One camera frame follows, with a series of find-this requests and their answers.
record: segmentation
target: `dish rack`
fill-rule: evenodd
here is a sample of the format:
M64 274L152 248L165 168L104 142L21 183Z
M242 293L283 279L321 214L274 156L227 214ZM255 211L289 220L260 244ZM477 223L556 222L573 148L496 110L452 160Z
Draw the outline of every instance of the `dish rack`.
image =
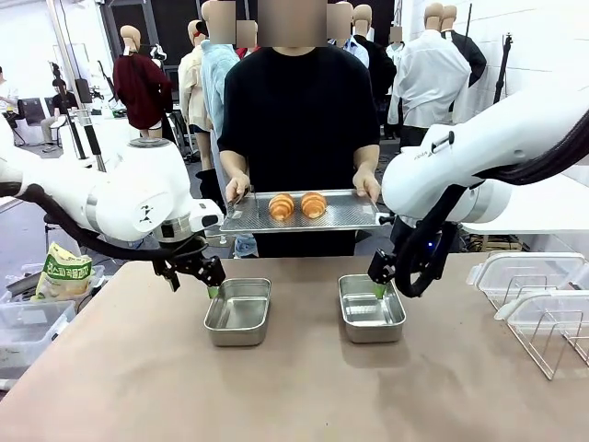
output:
M589 274L578 253L493 253L468 283L481 290L548 380L589 378Z

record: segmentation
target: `beige jacket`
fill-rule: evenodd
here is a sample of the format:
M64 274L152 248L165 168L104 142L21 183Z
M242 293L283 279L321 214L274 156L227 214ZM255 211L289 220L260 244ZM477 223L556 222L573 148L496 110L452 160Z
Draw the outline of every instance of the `beige jacket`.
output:
M201 129L207 128L208 114L204 107L204 94L201 81L202 48L196 46L186 54L178 67L178 84L180 110L189 124L196 124Z

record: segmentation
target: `mannequin wearing maroon sweater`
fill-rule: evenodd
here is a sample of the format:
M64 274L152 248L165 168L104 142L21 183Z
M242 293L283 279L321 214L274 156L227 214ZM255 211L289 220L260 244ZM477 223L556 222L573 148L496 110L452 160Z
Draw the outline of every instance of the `mannequin wearing maroon sweater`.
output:
M137 53L141 33L123 26L125 52L114 65L114 87L127 108L129 124L142 136L161 138L162 118L172 112L172 83L151 59Z

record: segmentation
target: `black jacket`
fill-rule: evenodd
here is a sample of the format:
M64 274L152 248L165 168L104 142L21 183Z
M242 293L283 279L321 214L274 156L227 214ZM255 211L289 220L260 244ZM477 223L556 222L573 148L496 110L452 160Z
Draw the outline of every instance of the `black jacket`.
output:
M393 61L388 58L387 50L381 45L368 41L361 35L354 35L359 45L368 51L368 73L372 83L372 95L375 101L385 98L388 89L393 86L393 80L397 74L397 68Z
M464 35L458 34L455 30L450 31L452 33L452 42L458 48L460 53L467 59L470 64L470 79L468 81L468 87L471 87L482 77L487 67L487 59L482 54L479 46L470 38ZM442 38L445 39L445 32L442 32Z

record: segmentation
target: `person holding tray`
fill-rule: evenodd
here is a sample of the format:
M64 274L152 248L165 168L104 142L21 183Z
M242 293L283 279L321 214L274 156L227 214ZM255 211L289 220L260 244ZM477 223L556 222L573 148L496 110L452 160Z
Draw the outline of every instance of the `person holding tray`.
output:
M226 77L219 148L230 178L229 202L240 199L250 183L255 192L355 188L361 196L378 198L380 127L370 77L353 55L334 46L316 47L325 43L317 33L325 20L320 4L264 3L262 48ZM261 258L351 256L355 233L254 236Z

